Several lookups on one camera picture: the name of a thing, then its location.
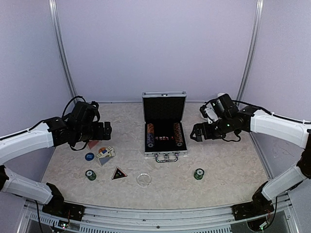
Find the blue playing card deck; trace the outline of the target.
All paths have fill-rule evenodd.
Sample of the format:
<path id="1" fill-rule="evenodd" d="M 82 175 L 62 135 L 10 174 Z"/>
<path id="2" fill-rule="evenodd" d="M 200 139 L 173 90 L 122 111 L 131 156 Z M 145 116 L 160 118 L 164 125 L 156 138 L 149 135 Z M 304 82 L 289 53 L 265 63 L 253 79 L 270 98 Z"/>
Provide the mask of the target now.
<path id="1" fill-rule="evenodd" d="M 100 166 L 105 165 L 116 156 L 113 146 L 108 146 L 103 152 L 98 153 L 95 158 Z"/>

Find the aluminium poker case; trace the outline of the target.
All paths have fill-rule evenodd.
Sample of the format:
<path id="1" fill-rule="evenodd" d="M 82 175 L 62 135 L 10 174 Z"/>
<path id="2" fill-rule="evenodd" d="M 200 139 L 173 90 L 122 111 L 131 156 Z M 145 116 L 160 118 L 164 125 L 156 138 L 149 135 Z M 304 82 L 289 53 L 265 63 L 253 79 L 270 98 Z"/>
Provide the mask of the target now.
<path id="1" fill-rule="evenodd" d="M 174 163 L 180 156 L 188 154 L 182 125 L 187 94 L 185 91 L 144 92 L 142 107 L 144 116 L 144 155 L 153 157 L 157 163 Z M 152 148 L 147 146 L 147 124 L 152 123 L 156 136 L 168 136 L 169 141 L 157 141 Z M 183 146 L 178 147 L 174 139 L 173 124 L 179 123 Z"/>

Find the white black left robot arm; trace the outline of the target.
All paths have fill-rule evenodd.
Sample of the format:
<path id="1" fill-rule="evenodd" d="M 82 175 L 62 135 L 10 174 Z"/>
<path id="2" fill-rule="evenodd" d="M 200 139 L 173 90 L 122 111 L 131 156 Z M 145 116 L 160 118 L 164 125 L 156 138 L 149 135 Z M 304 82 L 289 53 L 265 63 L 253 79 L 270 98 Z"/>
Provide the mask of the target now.
<path id="1" fill-rule="evenodd" d="M 5 163 L 27 153 L 68 144 L 75 150 L 77 143 L 110 140 L 110 122 L 101 122 L 99 104 L 79 101 L 70 113 L 38 122 L 23 131 L 0 139 L 0 190 L 34 200 L 43 205 L 44 213 L 66 218 L 82 219 L 84 206 L 64 201 L 59 189 L 51 183 L 40 183 L 23 177 L 5 166 Z"/>

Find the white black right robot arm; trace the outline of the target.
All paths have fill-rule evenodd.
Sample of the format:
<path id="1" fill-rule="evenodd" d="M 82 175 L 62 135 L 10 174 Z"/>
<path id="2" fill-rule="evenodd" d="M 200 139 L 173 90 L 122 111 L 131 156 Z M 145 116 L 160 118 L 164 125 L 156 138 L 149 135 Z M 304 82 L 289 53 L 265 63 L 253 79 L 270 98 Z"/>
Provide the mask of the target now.
<path id="1" fill-rule="evenodd" d="M 250 202 L 232 206 L 235 220 L 256 217 L 276 211 L 277 197 L 298 187 L 311 177 L 311 123 L 280 116 L 267 109 L 244 102 L 232 100 L 228 94 L 207 101 L 200 107 L 205 122 L 194 125 L 190 138 L 196 142 L 203 140 L 225 140 L 228 133 L 236 137 L 241 132 L 264 134 L 275 139 L 272 154 L 293 153 L 285 147 L 296 145 L 301 155 L 286 171 L 262 184 L 253 194 Z"/>

